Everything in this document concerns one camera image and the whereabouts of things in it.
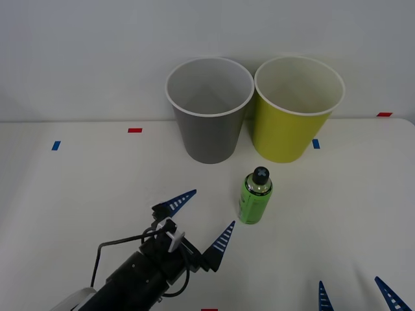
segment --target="robotic arm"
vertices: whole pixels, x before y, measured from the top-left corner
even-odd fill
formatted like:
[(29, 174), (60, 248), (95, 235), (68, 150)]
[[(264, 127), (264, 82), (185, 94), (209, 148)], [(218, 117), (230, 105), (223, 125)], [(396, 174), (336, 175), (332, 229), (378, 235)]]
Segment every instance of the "robotic arm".
[[(214, 243), (201, 254), (179, 232), (172, 217), (196, 194), (196, 190), (186, 192), (152, 208), (155, 221), (141, 238), (141, 246), (106, 280), (106, 284), (96, 292), (93, 281), (99, 262), (101, 244), (95, 263), (91, 288), (85, 288), (69, 296), (51, 311), (148, 311), (162, 297), (176, 297), (186, 288), (190, 271), (212, 269), (216, 272), (224, 256), (235, 222), (232, 222)], [(169, 285), (186, 272), (181, 290), (167, 294)]]

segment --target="white table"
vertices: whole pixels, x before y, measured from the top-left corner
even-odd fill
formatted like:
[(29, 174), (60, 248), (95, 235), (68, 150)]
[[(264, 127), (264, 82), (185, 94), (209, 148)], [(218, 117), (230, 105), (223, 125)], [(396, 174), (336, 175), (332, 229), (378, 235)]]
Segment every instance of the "white table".
[[(259, 165), (275, 187), (263, 219), (237, 222), (220, 270), (152, 310), (318, 310), (319, 280), (336, 311), (388, 310), (376, 275), (415, 308), (415, 127), (329, 120), (317, 138), (321, 149), (276, 164), (244, 126), (228, 160), (204, 165), (175, 122), (0, 124), (0, 310), (47, 311), (88, 286), (101, 242), (140, 234), (153, 205), (192, 189), (175, 218), (204, 251)], [(96, 288), (138, 246), (104, 249)]]

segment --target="spray can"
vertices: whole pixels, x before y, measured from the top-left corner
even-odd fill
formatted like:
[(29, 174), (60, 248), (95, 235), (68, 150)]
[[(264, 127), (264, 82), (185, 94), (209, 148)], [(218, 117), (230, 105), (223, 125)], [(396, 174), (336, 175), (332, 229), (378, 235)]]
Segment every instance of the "spray can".
[(245, 224), (256, 224), (262, 218), (272, 194), (270, 172), (265, 167), (257, 167), (247, 175), (239, 199), (239, 219)]

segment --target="red tape marker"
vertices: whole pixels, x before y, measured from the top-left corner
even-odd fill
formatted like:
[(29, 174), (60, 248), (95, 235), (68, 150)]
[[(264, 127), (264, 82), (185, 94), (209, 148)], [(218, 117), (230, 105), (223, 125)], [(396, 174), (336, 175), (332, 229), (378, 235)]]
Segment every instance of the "red tape marker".
[(142, 128), (129, 128), (128, 133), (141, 133), (143, 131)]
[(390, 117), (393, 112), (379, 112), (376, 117)]

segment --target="white plastic part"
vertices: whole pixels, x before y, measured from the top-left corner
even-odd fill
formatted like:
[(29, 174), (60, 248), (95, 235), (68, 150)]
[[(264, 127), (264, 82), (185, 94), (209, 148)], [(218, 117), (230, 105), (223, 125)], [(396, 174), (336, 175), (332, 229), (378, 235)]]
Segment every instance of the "white plastic part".
[[(170, 217), (166, 217), (161, 222), (159, 222), (157, 224), (157, 230), (160, 230), (161, 228), (163, 228), (168, 219), (171, 220)], [(171, 238), (171, 243), (170, 243), (170, 247), (169, 247), (168, 252), (172, 253), (173, 251), (175, 251), (179, 247), (180, 243), (182, 243), (182, 238), (184, 237), (185, 233), (184, 232), (181, 233), (181, 232), (179, 232), (179, 230), (176, 230), (176, 232), (174, 232), (174, 233), (171, 233), (170, 231), (167, 231), (166, 234), (169, 238)]]

